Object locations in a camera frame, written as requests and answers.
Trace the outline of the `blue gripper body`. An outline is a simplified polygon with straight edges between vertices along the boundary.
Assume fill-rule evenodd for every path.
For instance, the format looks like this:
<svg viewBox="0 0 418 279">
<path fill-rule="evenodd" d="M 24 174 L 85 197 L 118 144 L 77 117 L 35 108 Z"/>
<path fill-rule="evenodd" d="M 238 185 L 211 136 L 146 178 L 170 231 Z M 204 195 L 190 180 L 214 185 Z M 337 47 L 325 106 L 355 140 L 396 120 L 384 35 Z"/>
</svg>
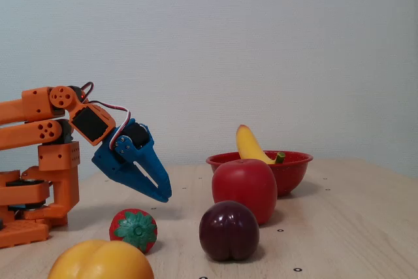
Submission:
<svg viewBox="0 0 418 279">
<path fill-rule="evenodd" d="M 143 147 L 151 141 L 146 125 L 134 119 L 120 133 L 113 132 L 95 152 L 92 162 L 112 180 L 141 180 L 147 175 L 153 178 L 153 168 Z M 112 147 L 110 140 L 116 135 Z"/>
</svg>

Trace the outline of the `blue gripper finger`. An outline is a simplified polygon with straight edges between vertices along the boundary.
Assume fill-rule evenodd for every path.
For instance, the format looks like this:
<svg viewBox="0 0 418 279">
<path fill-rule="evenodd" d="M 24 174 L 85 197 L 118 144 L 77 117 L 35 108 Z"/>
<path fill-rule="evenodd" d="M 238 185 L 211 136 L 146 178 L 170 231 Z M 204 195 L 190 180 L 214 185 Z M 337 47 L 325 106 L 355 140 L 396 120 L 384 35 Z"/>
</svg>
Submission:
<svg viewBox="0 0 418 279">
<path fill-rule="evenodd" d="M 143 172 L 132 163 L 110 168 L 110 178 L 159 202 L 167 202 L 165 195 Z"/>
<path fill-rule="evenodd" d="M 116 142 L 115 151 L 124 159 L 125 163 L 135 164 L 165 195 L 172 196 L 170 178 L 153 149 L 153 138 L 136 148 L 133 141 L 126 135 L 120 136 Z"/>
</svg>

